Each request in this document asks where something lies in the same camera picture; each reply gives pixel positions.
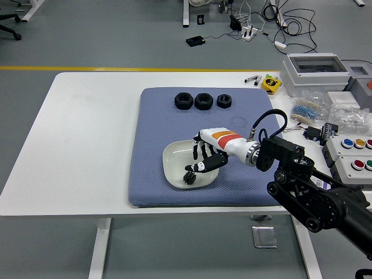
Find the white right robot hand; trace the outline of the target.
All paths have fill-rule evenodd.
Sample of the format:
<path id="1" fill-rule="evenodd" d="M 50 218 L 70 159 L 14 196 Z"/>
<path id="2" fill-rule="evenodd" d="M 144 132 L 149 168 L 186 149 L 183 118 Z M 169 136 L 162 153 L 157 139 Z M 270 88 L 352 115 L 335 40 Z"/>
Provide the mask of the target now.
<path id="1" fill-rule="evenodd" d="M 222 127 L 200 130 L 194 136 L 193 143 L 194 160 L 198 159 L 198 151 L 202 152 L 203 160 L 185 166 L 185 170 L 207 173 L 226 165 L 230 156 L 236 156 L 243 163 L 248 163 L 249 150 L 257 142 L 249 141 L 240 134 Z"/>

